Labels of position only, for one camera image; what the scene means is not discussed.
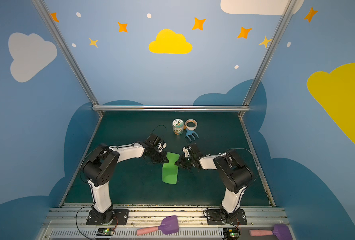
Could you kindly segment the aluminium back frame rail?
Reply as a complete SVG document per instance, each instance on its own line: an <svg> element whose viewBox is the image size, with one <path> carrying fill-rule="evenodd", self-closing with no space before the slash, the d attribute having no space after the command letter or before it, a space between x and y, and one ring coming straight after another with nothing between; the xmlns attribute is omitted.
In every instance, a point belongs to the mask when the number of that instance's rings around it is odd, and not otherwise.
<svg viewBox="0 0 355 240"><path fill-rule="evenodd" d="M248 106L109 106L93 105L94 111L110 112L247 112Z"/></svg>

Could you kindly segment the green circuit board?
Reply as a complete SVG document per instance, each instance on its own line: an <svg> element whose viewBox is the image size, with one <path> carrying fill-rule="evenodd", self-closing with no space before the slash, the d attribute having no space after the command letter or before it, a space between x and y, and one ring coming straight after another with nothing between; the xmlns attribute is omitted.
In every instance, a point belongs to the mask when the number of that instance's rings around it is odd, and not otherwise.
<svg viewBox="0 0 355 240"><path fill-rule="evenodd" d="M97 236L113 236L115 233L114 228L99 228L96 232Z"/></svg>
<svg viewBox="0 0 355 240"><path fill-rule="evenodd" d="M223 240L237 240L240 237L240 231L236 228L224 228Z"/></svg>

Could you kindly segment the aluminium right corner post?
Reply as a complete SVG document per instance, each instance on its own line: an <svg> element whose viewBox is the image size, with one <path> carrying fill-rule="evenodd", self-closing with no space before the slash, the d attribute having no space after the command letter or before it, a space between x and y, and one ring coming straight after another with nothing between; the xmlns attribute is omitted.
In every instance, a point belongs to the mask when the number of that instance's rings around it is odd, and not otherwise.
<svg viewBox="0 0 355 240"><path fill-rule="evenodd" d="M238 112L238 117L241 120L245 114L249 110L250 103L258 89L259 84L261 83L263 76L270 64L270 61L272 60L272 57L274 56L274 53L280 43L280 40L282 39L286 28L291 21L292 15L294 14L294 9L295 6L297 5L297 0L291 0L288 1L287 5L284 8L284 12L279 20L279 23L274 31L274 34L272 36L272 40L269 43L269 46L265 52L265 55L263 57L263 60L258 68L258 71L250 85L250 88L246 94L246 97L243 101L242 107L246 110L242 110Z"/></svg>

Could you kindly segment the right green circuit board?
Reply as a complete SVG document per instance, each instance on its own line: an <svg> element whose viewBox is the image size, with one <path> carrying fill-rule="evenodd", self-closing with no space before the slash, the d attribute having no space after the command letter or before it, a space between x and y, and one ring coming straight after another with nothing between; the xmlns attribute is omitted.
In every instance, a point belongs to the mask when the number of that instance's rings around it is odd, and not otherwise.
<svg viewBox="0 0 355 240"><path fill-rule="evenodd" d="M224 228L223 240L237 240L240 237L240 231L236 228Z"/></svg>

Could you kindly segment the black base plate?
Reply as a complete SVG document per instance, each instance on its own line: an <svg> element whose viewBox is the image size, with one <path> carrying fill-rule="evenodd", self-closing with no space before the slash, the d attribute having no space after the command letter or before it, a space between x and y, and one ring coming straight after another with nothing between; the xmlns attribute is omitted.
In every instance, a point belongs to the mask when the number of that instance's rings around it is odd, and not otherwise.
<svg viewBox="0 0 355 240"><path fill-rule="evenodd" d="M86 224L88 226L116 226L126 225L129 210L127 209L108 209L104 213L98 212L95 208L89 211Z"/></svg>
<svg viewBox="0 0 355 240"><path fill-rule="evenodd" d="M247 217L245 211L242 209L236 210L229 214L221 209L204 209L204 217L207 219L208 225L247 225Z"/></svg>

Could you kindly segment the aluminium left corner post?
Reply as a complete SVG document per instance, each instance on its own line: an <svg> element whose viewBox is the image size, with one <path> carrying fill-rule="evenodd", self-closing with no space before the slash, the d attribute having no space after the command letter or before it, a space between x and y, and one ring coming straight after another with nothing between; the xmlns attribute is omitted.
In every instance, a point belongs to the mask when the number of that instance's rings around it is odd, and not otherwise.
<svg viewBox="0 0 355 240"><path fill-rule="evenodd" d="M66 61L68 62L71 70L73 71L74 75L79 81L88 99L92 103L92 106L94 107L99 105L97 98L95 97L90 85L87 82L87 79L85 78L80 67L78 66L74 56L72 55L70 48L66 44L66 41L64 40L59 28L57 27L56 22L52 18L45 2L42 0L32 0L32 3L36 8L36 10L38 11L39 15L41 16L42 20L44 21L45 25L47 26L49 32L53 36L59 49L61 50Z"/></svg>

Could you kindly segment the green square paper sheet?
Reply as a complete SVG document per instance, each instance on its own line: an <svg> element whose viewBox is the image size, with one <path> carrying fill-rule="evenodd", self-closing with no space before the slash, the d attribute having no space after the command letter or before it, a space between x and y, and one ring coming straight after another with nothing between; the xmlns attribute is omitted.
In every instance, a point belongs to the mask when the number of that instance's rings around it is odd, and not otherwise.
<svg viewBox="0 0 355 240"><path fill-rule="evenodd" d="M179 160L179 155L167 153L168 163L162 166L162 181L166 184L176 185L178 180L179 167L175 164Z"/></svg>

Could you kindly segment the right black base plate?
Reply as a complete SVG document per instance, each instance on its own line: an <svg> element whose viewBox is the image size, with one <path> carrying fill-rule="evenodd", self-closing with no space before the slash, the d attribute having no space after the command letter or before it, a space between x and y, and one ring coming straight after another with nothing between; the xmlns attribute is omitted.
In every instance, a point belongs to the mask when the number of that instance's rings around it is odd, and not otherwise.
<svg viewBox="0 0 355 240"><path fill-rule="evenodd" d="M204 209L204 217L207 219L208 225L247 225L247 217L245 211L242 209L236 210L229 214L221 209Z"/></svg>

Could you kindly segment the aluminium front rail base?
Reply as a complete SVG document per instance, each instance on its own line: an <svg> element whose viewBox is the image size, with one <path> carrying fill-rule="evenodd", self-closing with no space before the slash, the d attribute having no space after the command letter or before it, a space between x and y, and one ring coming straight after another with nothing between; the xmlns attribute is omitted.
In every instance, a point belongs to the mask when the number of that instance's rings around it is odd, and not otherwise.
<svg viewBox="0 0 355 240"><path fill-rule="evenodd" d="M86 204L49 211L39 240L293 240L283 208L241 207L232 220L214 206L114 205L109 225L99 225Z"/></svg>

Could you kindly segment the aluminium corner post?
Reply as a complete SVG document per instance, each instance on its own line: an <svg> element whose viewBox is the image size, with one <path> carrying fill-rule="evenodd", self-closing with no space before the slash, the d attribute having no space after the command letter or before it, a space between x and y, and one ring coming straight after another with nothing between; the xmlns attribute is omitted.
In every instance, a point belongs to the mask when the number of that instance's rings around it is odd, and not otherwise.
<svg viewBox="0 0 355 240"><path fill-rule="evenodd" d="M294 14L294 9L295 6L297 5L297 0L291 0L288 1L287 5L284 8L284 12L279 20L279 23L274 31L274 34L272 36L272 40L269 43L269 46L265 52L265 55L263 57L263 60L258 68L258 71L250 85L250 88L246 94L246 97L243 101L242 107L246 110L242 110L238 112L238 117L241 120L245 114L249 110L250 103L258 89L259 84L261 83L263 76L270 64L270 61L272 60L272 57L274 56L274 53L280 43L280 40L282 39L286 28L291 21L292 15Z"/></svg>
<svg viewBox="0 0 355 240"><path fill-rule="evenodd" d="M92 103L92 106L94 107L99 105L97 98L95 97L90 85L87 82L87 79L85 78L80 67L78 66L74 56L72 55L70 48L66 44L66 41L64 40L59 28L57 27L56 22L52 18L45 2L42 0L32 0L32 3L36 8L36 10L38 11L39 15L41 16L42 20L44 21L45 25L47 26L49 32L53 36L59 49L61 50L66 61L68 62L71 70L73 71L74 75L79 81L88 99Z"/></svg>

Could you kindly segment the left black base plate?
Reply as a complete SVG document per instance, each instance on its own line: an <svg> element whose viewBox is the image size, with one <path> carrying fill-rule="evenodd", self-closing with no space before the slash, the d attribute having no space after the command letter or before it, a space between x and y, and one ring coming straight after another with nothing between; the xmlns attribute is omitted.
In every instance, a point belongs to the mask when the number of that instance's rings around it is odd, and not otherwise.
<svg viewBox="0 0 355 240"><path fill-rule="evenodd" d="M89 211L86 224L88 226L116 226L126 225L129 210L127 209L108 209L104 213L98 212L95 208Z"/></svg>

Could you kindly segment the carrot snack jar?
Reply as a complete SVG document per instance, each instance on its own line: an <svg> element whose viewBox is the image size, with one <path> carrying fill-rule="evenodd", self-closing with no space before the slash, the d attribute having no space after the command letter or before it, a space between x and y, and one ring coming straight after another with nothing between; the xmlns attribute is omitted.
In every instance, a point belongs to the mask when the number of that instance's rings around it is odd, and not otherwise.
<svg viewBox="0 0 355 240"><path fill-rule="evenodd" d="M172 121L172 129L176 135L181 135L184 132L185 122L182 119Z"/></svg>

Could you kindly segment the blue garden hand rake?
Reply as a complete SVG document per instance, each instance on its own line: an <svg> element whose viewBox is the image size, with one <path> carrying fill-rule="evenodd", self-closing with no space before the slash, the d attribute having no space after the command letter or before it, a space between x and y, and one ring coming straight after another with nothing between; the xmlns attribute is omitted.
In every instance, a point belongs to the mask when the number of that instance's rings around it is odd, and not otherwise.
<svg viewBox="0 0 355 240"><path fill-rule="evenodd" d="M199 135L194 130L186 129L186 138L192 143L199 138Z"/></svg>

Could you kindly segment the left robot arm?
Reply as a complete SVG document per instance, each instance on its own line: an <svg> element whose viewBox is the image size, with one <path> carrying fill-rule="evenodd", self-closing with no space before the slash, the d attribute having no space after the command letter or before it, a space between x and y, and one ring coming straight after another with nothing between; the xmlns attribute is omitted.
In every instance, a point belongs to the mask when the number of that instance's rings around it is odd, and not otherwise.
<svg viewBox="0 0 355 240"><path fill-rule="evenodd" d="M125 225L126 220L114 213L109 195L109 181L116 165L120 162L148 157L153 163L168 163L166 157L167 144L164 141L156 144L145 142L126 146L99 145L86 158L81 167L91 190L92 207L86 221L91 226Z"/></svg>

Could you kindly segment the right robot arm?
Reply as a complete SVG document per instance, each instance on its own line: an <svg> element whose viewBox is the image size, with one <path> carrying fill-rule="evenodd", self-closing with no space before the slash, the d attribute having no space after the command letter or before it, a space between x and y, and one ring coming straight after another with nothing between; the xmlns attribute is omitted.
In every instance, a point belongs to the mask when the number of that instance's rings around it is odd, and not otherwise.
<svg viewBox="0 0 355 240"><path fill-rule="evenodd" d="M226 191L218 210L204 210L209 225L233 224L245 217L241 199L255 180L253 171L238 154L239 149L229 149L218 155L203 155L195 144L183 147L175 165L183 169L216 170Z"/></svg>

